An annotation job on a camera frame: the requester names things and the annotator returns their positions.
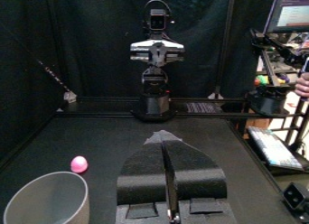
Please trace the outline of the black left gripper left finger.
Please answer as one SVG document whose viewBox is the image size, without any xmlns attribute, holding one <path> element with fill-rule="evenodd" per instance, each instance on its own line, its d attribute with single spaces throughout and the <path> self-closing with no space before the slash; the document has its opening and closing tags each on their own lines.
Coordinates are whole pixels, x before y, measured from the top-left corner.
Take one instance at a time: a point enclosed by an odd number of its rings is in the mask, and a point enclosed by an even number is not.
<svg viewBox="0 0 309 224">
<path fill-rule="evenodd" d="M 166 200 L 166 170 L 162 138 L 154 132 L 123 163 L 118 177 L 118 205 Z"/>
</svg>

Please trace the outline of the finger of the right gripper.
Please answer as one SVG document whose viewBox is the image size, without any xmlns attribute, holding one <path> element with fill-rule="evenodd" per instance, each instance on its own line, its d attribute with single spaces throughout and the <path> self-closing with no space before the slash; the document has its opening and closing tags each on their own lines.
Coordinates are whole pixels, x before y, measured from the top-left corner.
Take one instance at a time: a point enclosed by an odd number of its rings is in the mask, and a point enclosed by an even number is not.
<svg viewBox="0 0 309 224">
<path fill-rule="evenodd" d="M 150 47 L 150 54 L 149 54 L 149 63 L 157 67 L 157 47 L 153 45 Z"/>
<path fill-rule="evenodd" d="M 166 45 L 164 43 L 161 43 L 161 45 L 157 49 L 157 54 L 158 54 L 157 66 L 158 67 L 162 67 L 166 65 L 166 53 L 168 53 Z"/>
</svg>

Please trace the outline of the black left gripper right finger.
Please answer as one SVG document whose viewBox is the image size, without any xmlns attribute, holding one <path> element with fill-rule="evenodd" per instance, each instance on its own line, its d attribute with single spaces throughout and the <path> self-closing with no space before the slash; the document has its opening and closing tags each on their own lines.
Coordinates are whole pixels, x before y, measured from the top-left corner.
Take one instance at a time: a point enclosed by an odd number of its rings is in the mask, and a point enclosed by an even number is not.
<svg viewBox="0 0 309 224">
<path fill-rule="evenodd" d="M 178 198 L 181 200 L 225 199 L 226 175 L 212 157 L 166 130 L 161 131 L 161 141 L 168 149 L 176 174 Z"/>
</svg>

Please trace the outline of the person's hand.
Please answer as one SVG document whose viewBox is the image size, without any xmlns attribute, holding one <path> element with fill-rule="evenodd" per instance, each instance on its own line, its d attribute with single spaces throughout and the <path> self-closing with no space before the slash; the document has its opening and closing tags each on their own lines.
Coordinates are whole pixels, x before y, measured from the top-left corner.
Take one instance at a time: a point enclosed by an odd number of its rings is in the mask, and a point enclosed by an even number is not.
<svg viewBox="0 0 309 224">
<path fill-rule="evenodd" d="M 309 98 L 309 72 L 296 80 L 295 93 L 303 98 Z"/>
</svg>

